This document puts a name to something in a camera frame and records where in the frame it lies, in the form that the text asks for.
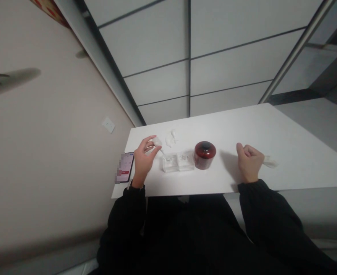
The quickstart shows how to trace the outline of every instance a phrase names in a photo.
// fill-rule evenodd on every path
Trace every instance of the right hand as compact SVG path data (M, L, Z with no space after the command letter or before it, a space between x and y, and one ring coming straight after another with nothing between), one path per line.
M152 168L153 159L157 155L158 151L162 148L162 146L157 146L154 148L154 144L150 140L155 137L156 136L146 137L142 140L139 147L134 151L135 175L133 183L131 184L134 188L143 187L146 176ZM149 155L146 155L146 152L152 149L153 151Z
M259 170L264 161L264 155L250 145L242 147L241 143L236 144L236 150L238 155L238 167L244 183L257 182L259 180Z

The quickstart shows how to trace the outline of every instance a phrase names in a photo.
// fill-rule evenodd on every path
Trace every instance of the transparent box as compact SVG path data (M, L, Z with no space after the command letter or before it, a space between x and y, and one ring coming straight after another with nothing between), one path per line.
M194 152L166 154L162 157L162 167L165 173L194 170Z

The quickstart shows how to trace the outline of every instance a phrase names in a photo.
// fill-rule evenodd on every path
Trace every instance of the smartphone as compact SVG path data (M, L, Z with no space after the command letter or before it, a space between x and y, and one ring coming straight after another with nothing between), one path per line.
M119 167L115 176L115 183L129 182L131 168L133 167L134 153L125 153L119 161Z

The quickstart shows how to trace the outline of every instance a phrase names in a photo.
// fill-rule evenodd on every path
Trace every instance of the red jar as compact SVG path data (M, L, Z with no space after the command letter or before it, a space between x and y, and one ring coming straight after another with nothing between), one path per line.
M195 167L200 170L208 169L215 156L216 150L212 143L201 141L195 145Z

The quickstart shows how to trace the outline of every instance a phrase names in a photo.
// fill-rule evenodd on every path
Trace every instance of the black jacket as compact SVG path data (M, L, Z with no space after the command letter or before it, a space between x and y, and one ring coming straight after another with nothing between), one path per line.
M264 181L240 184L246 232L221 194L150 197L124 190L97 254L99 274L337 274L286 199Z

